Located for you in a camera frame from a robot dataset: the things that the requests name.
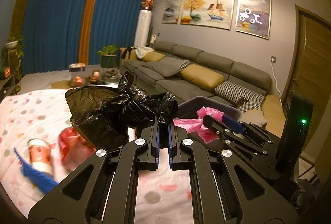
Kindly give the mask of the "pink plastic bag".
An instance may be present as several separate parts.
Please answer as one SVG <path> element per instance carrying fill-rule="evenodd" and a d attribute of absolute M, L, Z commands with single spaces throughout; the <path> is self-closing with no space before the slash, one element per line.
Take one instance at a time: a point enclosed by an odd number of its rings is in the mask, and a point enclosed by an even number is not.
<path fill-rule="evenodd" d="M 216 108 L 203 106 L 196 113 L 198 115 L 197 119 L 174 119 L 174 126 L 185 129 L 188 134 L 197 133 L 206 144 L 218 140 L 219 136 L 203 125 L 203 117 L 209 115 L 215 120 L 222 122 L 224 112 L 221 112 Z"/>

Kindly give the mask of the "patterned white tablecloth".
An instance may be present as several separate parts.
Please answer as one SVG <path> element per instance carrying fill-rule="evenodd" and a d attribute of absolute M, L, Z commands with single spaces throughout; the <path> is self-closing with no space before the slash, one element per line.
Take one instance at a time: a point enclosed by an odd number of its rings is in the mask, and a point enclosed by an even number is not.
<path fill-rule="evenodd" d="M 58 136 L 71 127 L 71 113 L 64 89 L 45 89 L 6 97 L 1 102 L 1 185 L 27 219 L 32 206 L 44 194 L 22 174 L 20 155 L 30 161 L 28 141 L 43 139 L 50 145 L 53 178 L 62 181 L 85 160 L 73 166 L 61 162 Z M 169 168 L 168 150 L 160 150 L 156 171 L 140 171 L 135 223 L 193 223 L 189 172 Z"/>

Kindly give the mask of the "mustard yellow sofa cushion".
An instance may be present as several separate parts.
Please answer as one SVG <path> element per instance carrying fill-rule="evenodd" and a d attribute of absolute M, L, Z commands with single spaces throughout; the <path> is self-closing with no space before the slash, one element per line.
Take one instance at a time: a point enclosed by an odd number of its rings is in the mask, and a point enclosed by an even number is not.
<path fill-rule="evenodd" d="M 196 64 L 184 68 L 181 76 L 189 83 L 208 92 L 214 92 L 215 88 L 225 81 L 223 75 Z"/>

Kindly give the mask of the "orange centre curtain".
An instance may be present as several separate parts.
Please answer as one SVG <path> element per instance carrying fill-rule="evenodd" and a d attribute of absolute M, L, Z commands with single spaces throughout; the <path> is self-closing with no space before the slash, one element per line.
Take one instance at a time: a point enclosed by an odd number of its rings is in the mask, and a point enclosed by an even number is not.
<path fill-rule="evenodd" d="M 80 28 L 80 39 L 79 39 L 79 52 L 78 52 L 78 60 L 79 63 L 89 63 L 89 44 L 90 44 L 90 34 L 91 34 L 91 25 L 92 18 L 94 14 L 96 0 L 86 0 L 81 28 Z"/>

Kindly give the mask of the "right purple painting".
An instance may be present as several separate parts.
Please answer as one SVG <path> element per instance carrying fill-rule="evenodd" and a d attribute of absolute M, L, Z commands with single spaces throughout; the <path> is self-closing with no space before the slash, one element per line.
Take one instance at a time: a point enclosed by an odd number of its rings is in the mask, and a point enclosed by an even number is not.
<path fill-rule="evenodd" d="M 269 39 L 272 0 L 238 0 L 235 31 Z"/>

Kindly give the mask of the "small left landscape painting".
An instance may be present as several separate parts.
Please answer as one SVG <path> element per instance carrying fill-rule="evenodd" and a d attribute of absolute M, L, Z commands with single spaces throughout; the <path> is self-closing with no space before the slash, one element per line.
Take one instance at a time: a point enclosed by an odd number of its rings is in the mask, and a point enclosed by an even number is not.
<path fill-rule="evenodd" d="M 163 12 L 163 24 L 177 24 L 181 11 L 182 0 L 166 0 Z"/>

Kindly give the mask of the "white orange paper cup lying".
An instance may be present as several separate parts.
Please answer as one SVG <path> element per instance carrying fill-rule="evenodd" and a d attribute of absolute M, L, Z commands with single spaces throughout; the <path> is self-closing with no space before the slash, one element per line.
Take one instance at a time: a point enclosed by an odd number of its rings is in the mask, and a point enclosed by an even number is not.
<path fill-rule="evenodd" d="M 28 141 L 28 150 L 31 166 L 42 173 L 53 176 L 53 165 L 50 144 L 41 138 Z"/>

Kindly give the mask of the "white standing air conditioner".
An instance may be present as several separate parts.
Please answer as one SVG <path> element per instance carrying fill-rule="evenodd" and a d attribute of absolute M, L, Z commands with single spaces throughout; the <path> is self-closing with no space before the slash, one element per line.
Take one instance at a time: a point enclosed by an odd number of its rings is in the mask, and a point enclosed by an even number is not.
<path fill-rule="evenodd" d="M 134 47 L 145 47 L 147 45 L 151 18 L 152 12 L 150 10 L 140 10 L 133 44 Z"/>

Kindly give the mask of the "grey sectional sofa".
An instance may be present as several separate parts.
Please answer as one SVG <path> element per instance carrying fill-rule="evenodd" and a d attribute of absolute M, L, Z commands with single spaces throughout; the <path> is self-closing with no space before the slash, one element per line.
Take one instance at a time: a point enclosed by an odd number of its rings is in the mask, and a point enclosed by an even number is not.
<path fill-rule="evenodd" d="M 172 92 L 179 103 L 206 97 L 238 108 L 239 117 L 281 136 L 285 117 L 272 78 L 259 69 L 198 48 L 158 41 L 138 58 L 135 48 L 120 48 L 120 73 L 149 94 Z"/>

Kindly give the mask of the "black white patterned cushion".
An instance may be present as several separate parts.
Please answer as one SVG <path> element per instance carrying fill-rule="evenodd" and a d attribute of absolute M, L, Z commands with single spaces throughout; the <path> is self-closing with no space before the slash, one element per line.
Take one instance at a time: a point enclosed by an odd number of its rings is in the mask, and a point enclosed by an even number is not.
<path fill-rule="evenodd" d="M 263 102 L 265 98 L 265 96 L 260 93 L 229 81 L 218 85 L 214 92 L 218 97 L 225 99 L 231 104 L 236 104 L 241 98 L 248 101 L 257 99 L 260 102 Z"/>

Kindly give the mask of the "flower decoration on conditioner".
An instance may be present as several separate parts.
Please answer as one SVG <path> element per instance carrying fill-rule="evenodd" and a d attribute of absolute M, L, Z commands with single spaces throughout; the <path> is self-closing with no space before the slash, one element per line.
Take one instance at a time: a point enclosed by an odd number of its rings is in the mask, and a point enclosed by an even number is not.
<path fill-rule="evenodd" d="M 151 11 L 152 8 L 154 7 L 155 0 L 142 0 L 141 1 L 141 6 L 143 7 L 144 10 Z"/>

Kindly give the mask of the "blue window curtains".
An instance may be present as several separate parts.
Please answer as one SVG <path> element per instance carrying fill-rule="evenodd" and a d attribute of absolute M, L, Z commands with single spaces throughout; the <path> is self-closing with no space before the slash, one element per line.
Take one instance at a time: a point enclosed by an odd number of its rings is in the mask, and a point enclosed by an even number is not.
<path fill-rule="evenodd" d="M 67 69 L 79 63 L 81 21 L 86 0 L 28 0 L 22 35 L 24 74 Z M 104 46 L 133 46 L 142 0 L 96 0 L 89 64 Z"/>

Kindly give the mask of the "sailboat tree painting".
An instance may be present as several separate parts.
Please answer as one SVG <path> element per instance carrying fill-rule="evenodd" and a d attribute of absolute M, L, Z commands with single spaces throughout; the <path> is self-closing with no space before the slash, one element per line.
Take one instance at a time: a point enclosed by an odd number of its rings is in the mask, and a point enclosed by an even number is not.
<path fill-rule="evenodd" d="M 235 0 L 184 0 L 180 23 L 231 29 Z"/>

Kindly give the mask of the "potted plant on stand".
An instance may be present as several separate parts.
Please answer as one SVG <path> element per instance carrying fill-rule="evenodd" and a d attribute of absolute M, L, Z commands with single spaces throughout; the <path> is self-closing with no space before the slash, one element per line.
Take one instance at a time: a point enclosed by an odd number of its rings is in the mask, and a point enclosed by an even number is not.
<path fill-rule="evenodd" d="M 22 79 L 22 58 L 24 56 L 23 36 L 21 34 L 10 35 L 2 49 L 2 59 L 5 67 L 9 67 L 15 82 Z"/>

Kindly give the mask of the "black plastic trash bag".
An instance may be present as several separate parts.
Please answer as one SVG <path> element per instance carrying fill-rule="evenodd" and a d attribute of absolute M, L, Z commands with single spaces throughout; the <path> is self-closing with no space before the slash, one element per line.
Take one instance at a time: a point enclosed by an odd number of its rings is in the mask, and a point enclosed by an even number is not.
<path fill-rule="evenodd" d="M 129 141 L 128 129 L 167 124 L 178 110 L 174 94 L 148 94 L 125 72 L 118 87 L 84 86 L 66 92 L 71 124 L 96 149 L 117 151 Z"/>

